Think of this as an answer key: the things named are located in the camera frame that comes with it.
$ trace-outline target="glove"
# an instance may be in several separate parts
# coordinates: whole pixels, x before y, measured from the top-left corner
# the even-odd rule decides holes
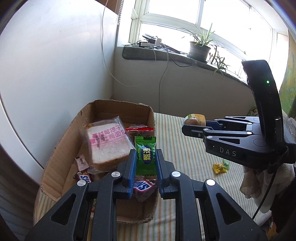
[[[271,177],[272,174],[267,173],[267,170],[259,172],[254,169],[244,167],[244,179],[242,181],[240,191],[246,198],[254,198],[255,204],[258,207],[265,195]],[[270,210],[275,196],[278,194],[281,195],[293,181],[294,177],[295,173],[292,164],[284,163],[278,168],[269,193],[260,208],[262,213],[266,213]]]

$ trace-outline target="white wall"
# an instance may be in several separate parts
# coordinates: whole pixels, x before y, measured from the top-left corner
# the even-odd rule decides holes
[[[122,50],[115,48],[115,77],[125,85],[142,85],[125,87],[114,80],[112,98],[143,103],[159,112],[158,86],[167,62],[125,60]],[[226,115],[247,115],[254,105],[247,86],[197,66],[181,68],[170,61],[162,79],[160,112],[164,114],[185,117],[198,113],[213,120]]]
[[[36,182],[79,110],[111,97],[112,78],[102,61],[103,10],[94,0],[28,0],[0,35],[0,143]],[[106,9],[111,72],[116,20]]]

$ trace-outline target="triangular cutout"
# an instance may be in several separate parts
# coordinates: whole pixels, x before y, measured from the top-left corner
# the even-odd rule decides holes
[[[68,223],[70,213],[75,201],[76,195],[72,194],[60,207],[59,209],[52,215],[51,220],[60,223],[62,225],[66,225]]]
[[[229,204],[221,193],[216,194],[225,224],[232,224],[242,219],[241,215]]]

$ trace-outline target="gray flower pot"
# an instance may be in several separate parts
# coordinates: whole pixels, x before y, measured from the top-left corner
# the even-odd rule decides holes
[[[190,57],[201,62],[206,62],[207,56],[211,48],[205,45],[201,46],[195,44],[196,42],[190,42]]]

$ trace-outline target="packaged bread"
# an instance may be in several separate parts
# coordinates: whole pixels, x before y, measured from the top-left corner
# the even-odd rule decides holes
[[[88,124],[85,129],[90,165],[98,172],[116,169],[120,162],[127,160],[130,150],[134,149],[119,117]]]

